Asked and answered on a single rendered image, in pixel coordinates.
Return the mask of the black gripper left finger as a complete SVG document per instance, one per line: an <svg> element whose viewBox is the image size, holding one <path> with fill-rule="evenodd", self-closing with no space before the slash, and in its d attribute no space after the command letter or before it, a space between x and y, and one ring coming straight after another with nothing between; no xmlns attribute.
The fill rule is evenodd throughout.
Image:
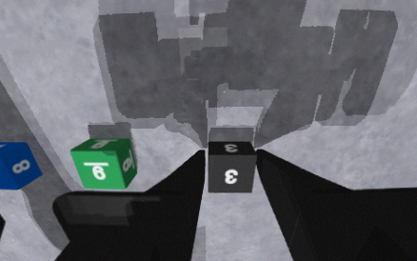
<svg viewBox="0 0 417 261"><path fill-rule="evenodd" d="M72 191L52 210L69 241L75 236L149 238L160 261L191 261L205 184L199 150L146 191Z"/></svg>

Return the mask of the blue block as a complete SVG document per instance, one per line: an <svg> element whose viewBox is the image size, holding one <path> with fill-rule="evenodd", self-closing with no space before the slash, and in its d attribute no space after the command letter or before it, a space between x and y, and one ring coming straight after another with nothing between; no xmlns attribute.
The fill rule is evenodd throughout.
<svg viewBox="0 0 417 261"><path fill-rule="evenodd" d="M42 176L26 142L0 142L0 189L20 190Z"/></svg>

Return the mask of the green block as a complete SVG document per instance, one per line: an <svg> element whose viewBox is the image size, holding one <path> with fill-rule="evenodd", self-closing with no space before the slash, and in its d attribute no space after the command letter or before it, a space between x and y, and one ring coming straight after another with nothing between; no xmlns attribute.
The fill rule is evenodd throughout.
<svg viewBox="0 0 417 261"><path fill-rule="evenodd" d="M137 174L128 138L89 139L70 153L85 189L124 190Z"/></svg>

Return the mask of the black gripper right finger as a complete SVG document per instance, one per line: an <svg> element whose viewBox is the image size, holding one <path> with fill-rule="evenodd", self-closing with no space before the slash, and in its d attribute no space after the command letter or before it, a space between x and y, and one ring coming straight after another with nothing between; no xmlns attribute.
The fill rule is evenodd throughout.
<svg viewBox="0 0 417 261"><path fill-rule="evenodd" d="M379 221L417 217L417 188L350 190L268 151L256 153L293 261L354 261Z"/></svg>

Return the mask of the black block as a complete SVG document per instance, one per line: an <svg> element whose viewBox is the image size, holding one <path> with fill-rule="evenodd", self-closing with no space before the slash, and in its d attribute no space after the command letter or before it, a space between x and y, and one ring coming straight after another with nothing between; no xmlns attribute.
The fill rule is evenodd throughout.
<svg viewBox="0 0 417 261"><path fill-rule="evenodd" d="M208 141L208 193L252 192L256 162L250 142Z"/></svg>

